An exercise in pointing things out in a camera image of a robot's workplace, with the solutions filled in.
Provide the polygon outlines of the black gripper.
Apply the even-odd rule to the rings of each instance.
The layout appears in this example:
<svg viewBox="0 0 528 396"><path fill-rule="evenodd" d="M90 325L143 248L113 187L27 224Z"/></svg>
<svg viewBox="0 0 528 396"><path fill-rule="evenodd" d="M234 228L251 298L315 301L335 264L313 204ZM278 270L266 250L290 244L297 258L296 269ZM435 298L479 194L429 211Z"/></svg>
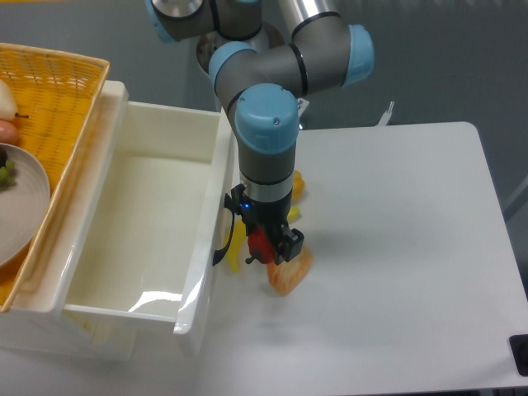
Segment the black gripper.
<svg viewBox="0 0 528 396"><path fill-rule="evenodd" d="M304 244L304 234L298 229L291 229L287 220L292 202L292 190L283 198L263 202L250 198L245 192L245 186L238 184L224 197L224 207L235 216L240 216L248 236L247 245L249 257L247 264L254 261L262 263L262 238L264 231L268 241L273 243L276 251L275 264L290 262L296 258Z"/></svg>

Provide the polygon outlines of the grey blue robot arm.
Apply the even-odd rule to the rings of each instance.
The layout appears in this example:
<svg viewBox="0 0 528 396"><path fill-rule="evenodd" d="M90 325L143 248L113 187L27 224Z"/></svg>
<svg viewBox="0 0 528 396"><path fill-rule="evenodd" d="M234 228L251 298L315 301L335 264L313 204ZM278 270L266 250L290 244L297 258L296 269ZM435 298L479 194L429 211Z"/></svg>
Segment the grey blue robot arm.
<svg viewBox="0 0 528 396"><path fill-rule="evenodd" d="M250 258L296 258L304 235L290 227L299 100L367 78L375 50L365 27L344 22L330 1L286 1L286 44L260 43L259 1L148 1L163 40L216 35L203 63L238 144L240 182L224 205L245 224Z"/></svg>

